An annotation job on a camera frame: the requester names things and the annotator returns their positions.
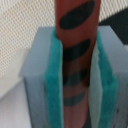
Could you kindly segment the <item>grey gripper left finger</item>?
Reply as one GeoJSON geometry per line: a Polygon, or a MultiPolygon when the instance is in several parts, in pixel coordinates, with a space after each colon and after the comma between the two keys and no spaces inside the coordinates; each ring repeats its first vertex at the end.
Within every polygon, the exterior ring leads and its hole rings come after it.
{"type": "Polygon", "coordinates": [[[55,28],[40,27],[20,73],[32,128],[64,128],[62,52],[55,28]]]}

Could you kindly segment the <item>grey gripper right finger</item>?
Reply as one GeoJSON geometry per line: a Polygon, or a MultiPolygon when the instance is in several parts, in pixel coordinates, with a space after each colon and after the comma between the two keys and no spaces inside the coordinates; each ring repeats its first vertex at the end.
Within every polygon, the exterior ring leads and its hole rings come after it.
{"type": "Polygon", "coordinates": [[[89,128],[128,128],[128,50],[111,27],[99,27],[89,87],[89,128]]]}

